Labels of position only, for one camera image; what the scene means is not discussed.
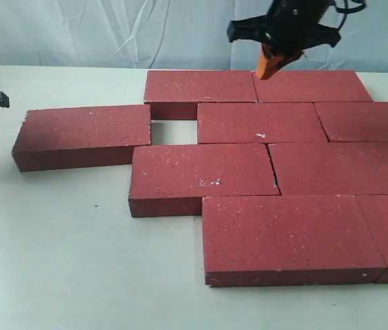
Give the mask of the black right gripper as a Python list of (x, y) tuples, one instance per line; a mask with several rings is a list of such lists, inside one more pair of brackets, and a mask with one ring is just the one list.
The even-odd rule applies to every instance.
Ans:
[(320, 24), (330, 1), (274, 1), (265, 15), (230, 20), (227, 39), (263, 43), (255, 75), (267, 80), (283, 67), (299, 60), (304, 50), (319, 45), (335, 47), (339, 30)]

